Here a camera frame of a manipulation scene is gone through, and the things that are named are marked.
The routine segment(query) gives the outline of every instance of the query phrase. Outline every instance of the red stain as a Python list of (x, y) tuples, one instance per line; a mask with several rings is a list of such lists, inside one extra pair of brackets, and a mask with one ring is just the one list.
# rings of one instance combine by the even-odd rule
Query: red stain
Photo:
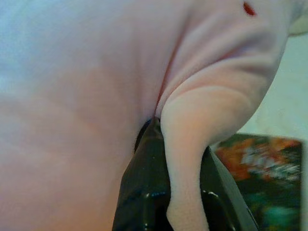
[(254, 9), (247, 3), (244, 2), (244, 10), (246, 11), (246, 13), (250, 16), (256, 16), (256, 12), (254, 11)]

